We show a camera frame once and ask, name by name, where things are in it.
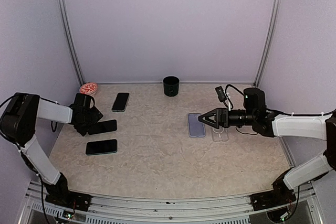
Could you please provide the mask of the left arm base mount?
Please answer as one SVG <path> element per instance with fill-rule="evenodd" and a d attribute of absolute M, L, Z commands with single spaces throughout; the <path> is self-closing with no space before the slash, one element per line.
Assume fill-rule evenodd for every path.
<path fill-rule="evenodd" d="M 47 195 L 45 200 L 48 203 L 56 206 L 71 208 L 73 210 L 80 210 L 87 212 L 91 204 L 92 196 L 88 194 L 78 193 L 70 191 L 65 199 L 61 199 L 60 196 Z"/>

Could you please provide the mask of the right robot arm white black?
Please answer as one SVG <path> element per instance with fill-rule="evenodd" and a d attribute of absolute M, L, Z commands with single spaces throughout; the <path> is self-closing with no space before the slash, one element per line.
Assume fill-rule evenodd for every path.
<path fill-rule="evenodd" d="M 325 150 L 281 174 L 272 184 L 269 201 L 281 204 L 295 188 L 317 180 L 335 170 L 335 111 L 319 114 L 295 114 L 269 109 L 265 93 L 259 88 L 246 88 L 243 109 L 232 109 L 227 91 L 216 87 L 223 108 L 199 116 L 198 120 L 214 129 L 250 126 L 263 137 L 319 141 Z"/>

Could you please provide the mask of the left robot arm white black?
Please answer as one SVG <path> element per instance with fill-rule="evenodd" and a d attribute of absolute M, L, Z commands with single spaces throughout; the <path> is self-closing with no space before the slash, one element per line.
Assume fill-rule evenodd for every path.
<path fill-rule="evenodd" d="M 37 94 L 15 93 L 1 103 L 1 136 L 14 144 L 26 165 L 41 179 L 49 195 L 66 206 L 73 201 L 65 176 L 51 163 L 36 136 L 37 119 L 70 124 L 82 136 L 102 119 L 92 96 L 77 93 L 70 106 Z"/>

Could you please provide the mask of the black phone top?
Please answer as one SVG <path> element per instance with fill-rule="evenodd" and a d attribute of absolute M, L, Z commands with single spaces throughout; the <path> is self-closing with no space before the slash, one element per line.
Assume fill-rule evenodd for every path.
<path fill-rule="evenodd" d="M 89 135 L 96 135 L 102 133 L 113 132 L 117 130 L 116 120 L 107 120 L 94 124 L 88 130 Z"/>

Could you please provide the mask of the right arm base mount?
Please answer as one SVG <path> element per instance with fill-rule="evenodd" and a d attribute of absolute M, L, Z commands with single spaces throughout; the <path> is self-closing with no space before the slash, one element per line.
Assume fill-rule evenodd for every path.
<path fill-rule="evenodd" d="M 274 208 L 295 202 L 297 200 L 295 193 L 286 195 L 276 195 L 273 191 L 252 194 L 250 200 L 254 211 Z"/>

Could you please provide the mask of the lavender phone case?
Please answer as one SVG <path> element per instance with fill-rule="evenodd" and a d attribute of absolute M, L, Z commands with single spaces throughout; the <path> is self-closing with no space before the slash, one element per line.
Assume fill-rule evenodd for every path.
<path fill-rule="evenodd" d="M 204 124 L 198 120 L 199 116 L 199 113 L 187 115 L 188 135 L 191 138 L 203 138 L 206 135 Z"/>

